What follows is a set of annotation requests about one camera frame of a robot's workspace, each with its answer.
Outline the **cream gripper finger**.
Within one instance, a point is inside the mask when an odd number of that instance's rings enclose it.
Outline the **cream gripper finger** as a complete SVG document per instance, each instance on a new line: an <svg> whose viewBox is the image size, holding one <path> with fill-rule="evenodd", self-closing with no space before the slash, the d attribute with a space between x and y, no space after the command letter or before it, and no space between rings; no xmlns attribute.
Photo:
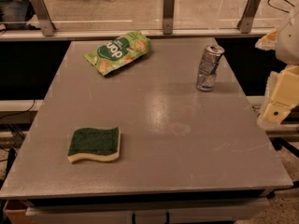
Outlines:
<svg viewBox="0 0 299 224"><path fill-rule="evenodd" d="M256 49L275 50L277 43L278 26L272 29L269 33L260 38L256 44Z"/></svg>
<svg viewBox="0 0 299 224"><path fill-rule="evenodd" d="M262 119L280 124L298 105L299 66L288 64L279 73L271 72L266 84Z"/></svg>

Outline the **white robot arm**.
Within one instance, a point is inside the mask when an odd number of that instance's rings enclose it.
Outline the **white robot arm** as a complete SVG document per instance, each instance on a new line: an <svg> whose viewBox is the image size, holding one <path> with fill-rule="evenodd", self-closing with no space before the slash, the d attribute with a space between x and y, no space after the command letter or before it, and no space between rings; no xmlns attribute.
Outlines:
<svg viewBox="0 0 299 224"><path fill-rule="evenodd" d="M258 115L261 127L277 126L299 105L299 4L278 27L260 38L255 47L272 49L276 58L286 64L279 73L270 73Z"/></svg>

